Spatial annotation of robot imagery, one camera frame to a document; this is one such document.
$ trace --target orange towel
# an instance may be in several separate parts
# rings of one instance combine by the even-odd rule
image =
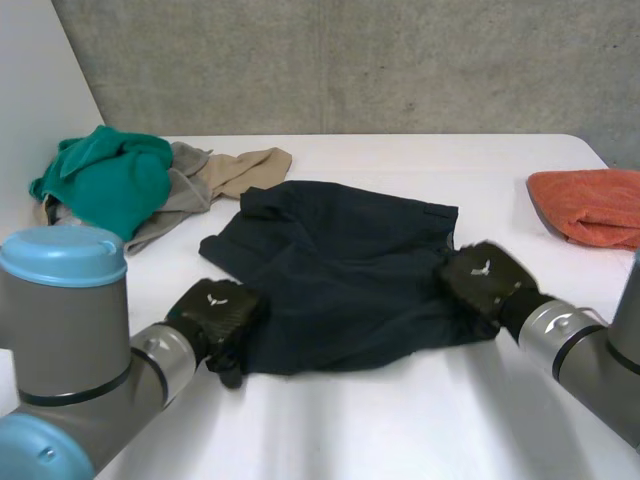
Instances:
[[[570,242],[640,248],[640,172],[540,172],[528,184],[549,223]]]

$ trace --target dark navy shorts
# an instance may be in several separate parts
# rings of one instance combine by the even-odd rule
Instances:
[[[495,338],[441,288],[456,207],[343,185],[250,189],[200,254],[270,300],[246,372],[376,368],[425,348]]]

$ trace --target gray wall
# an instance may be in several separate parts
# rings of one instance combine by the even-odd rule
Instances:
[[[105,120],[569,133],[640,168],[639,0],[53,0]]]

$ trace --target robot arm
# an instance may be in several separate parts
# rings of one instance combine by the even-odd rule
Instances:
[[[242,381],[238,348],[264,308],[251,290],[201,280],[164,322],[130,339],[126,264],[109,232],[19,232],[0,266],[0,322],[21,400],[0,419],[0,480],[92,479],[201,362],[229,387]]]
[[[639,450],[640,256],[610,327],[541,294],[531,275],[490,243],[462,249],[440,277],[488,322],[505,326],[534,363]]]

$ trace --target teal cloth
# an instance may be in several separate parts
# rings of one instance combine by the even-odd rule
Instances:
[[[52,195],[81,220],[129,241],[167,201],[172,160],[161,138],[99,126],[88,137],[60,142],[58,155],[29,191],[40,202]]]

